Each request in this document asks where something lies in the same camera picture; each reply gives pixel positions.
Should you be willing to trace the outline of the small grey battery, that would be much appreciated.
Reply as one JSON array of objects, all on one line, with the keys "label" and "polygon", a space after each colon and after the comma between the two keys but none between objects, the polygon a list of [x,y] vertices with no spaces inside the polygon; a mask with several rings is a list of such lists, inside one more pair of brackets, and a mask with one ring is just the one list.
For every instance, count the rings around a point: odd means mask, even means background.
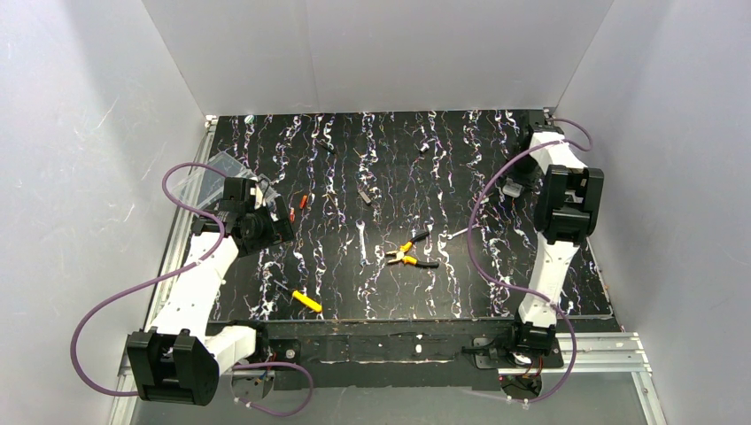
[{"label": "small grey battery", "polygon": [[372,199],[364,190],[359,190],[358,193],[360,195],[360,198],[366,205],[372,205]]}]

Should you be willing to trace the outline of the aluminium frame rail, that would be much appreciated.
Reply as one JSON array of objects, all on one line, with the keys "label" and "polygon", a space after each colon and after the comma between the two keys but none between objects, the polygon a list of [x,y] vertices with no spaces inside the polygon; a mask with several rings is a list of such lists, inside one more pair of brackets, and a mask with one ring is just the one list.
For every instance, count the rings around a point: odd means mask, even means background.
[{"label": "aluminium frame rail", "polygon": [[[528,406],[547,398],[537,379],[558,343],[564,279],[598,220],[605,176],[578,158],[580,149],[564,136],[559,119],[531,120],[520,152],[498,171],[503,177],[539,169],[544,176],[534,216],[538,248],[523,301],[505,333],[463,349],[479,369],[497,370],[504,384],[528,381],[521,395],[507,396],[509,403]],[[210,302],[231,265],[292,239],[290,218],[270,181],[252,173],[221,173],[221,181],[216,207],[195,211],[187,262],[166,274],[172,283],[166,303],[149,328],[127,338],[135,394],[142,400],[205,406],[227,372],[304,371],[294,359],[275,358],[260,322],[233,321],[216,335],[205,332]]]}]

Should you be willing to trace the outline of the silver hex key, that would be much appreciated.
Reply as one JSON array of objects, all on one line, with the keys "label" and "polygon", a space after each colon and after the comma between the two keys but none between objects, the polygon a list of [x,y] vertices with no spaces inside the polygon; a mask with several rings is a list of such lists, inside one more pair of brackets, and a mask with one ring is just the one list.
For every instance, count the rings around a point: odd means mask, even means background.
[{"label": "silver hex key", "polygon": [[452,234],[450,234],[450,235],[447,235],[447,236],[446,236],[446,239],[447,239],[447,240],[453,240],[453,239],[454,239],[454,238],[456,238],[456,237],[459,237],[459,236],[461,236],[461,235],[464,235],[464,234],[466,234],[466,233],[467,233],[467,232],[468,232],[469,230],[471,230],[471,229],[473,229],[473,228],[474,228],[474,225],[473,225],[473,226],[470,226],[470,227],[468,227],[468,228],[463,228],[463,229],[461,229],[461,230],[459,230],[459,231],[456,231],[456,232],[454,232],[454,233],[452,233]]}]

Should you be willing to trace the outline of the white remote control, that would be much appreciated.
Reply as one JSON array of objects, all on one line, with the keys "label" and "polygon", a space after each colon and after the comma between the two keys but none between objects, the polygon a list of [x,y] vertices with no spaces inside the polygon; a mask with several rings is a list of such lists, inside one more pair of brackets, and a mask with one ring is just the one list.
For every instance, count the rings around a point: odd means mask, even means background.
[{"label": "white remote control", "polygon": [[501,192],[507,197],[518,198],[523,193],[523,186],[516,182],[506,181]]}]

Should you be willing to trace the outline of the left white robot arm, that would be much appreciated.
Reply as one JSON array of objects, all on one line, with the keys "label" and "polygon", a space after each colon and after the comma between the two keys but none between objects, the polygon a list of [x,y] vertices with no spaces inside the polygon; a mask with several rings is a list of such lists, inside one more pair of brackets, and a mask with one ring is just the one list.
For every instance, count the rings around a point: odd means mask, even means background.
[{"label": "left white robot arm", "polygon": [[221,375],[256,351],[253,325],[206,333],[209,315],[236,259],[294,237],[283,196],[265,175],[229,177],[213,209],[196,217],[189,251],[166,303],[148,329],[126,342],[137,395],[153,402],[208,405]]}]

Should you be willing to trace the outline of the clear plastic screw box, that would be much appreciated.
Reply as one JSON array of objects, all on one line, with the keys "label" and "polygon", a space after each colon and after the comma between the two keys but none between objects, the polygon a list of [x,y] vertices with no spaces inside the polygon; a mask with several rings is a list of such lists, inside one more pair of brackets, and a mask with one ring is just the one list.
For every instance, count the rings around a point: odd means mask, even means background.
[{"label": "clear plastic screw box", "polygon": [[[255,178],[261,191],[270,191],[268,188],[269,179],[264,174],[255,174],[250,168],[247,168],[226,152],[220,152],[210,157],[207,165],[216,168],[227,177]],[[206,168],[191,166],[184,178],[178,182],[169,182],[167,188],[174,197],[184,204],[205,210],[216,204],[221,198],[224,178]]]}]

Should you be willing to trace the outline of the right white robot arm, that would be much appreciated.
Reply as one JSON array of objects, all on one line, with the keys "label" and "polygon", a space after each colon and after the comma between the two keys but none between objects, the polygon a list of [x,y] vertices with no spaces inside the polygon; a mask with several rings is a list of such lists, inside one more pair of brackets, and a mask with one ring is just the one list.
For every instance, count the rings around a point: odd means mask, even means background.
[{"label": "right white robot arm", "polygon": [[605,174],[587,166],[564,133],[545,118],[524,126],[523,148],[529,157],[514,170],[542,173],[533,226],[538,247],[529,289],[517,309],[510,351],[526,358],[545,357],[554,347],[563,285],[569,266],[596,228]]}]

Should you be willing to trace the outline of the thin black rod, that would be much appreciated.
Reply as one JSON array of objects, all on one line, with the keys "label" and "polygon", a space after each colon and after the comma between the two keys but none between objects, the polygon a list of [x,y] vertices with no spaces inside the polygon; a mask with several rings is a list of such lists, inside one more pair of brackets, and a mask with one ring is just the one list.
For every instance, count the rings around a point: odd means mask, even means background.
[{"label": "thin black rod", "polygon": [[336,155],[337,154],[337,151],[331,145],[329,145],[328,143],[317,141],[316,144],[317,144],[318,147],[324,149],[326,152],[328,152],[331,155]]}]

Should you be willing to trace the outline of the silver open-end wrench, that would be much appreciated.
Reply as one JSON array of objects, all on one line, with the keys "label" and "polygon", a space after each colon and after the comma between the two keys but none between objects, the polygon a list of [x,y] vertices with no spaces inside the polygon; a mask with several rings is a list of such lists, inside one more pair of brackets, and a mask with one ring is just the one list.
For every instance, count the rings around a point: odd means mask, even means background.
[{"label": "silver open-end wrench", "polygon": [[360,243],[359,244],[359,247],[360,247],[360,265],[362,267],[365,267],[368,264],[366,238],[365,238],[365,222],[363,220],[357,220],[356,221],[356,228],[358,230],[359,243]]}]

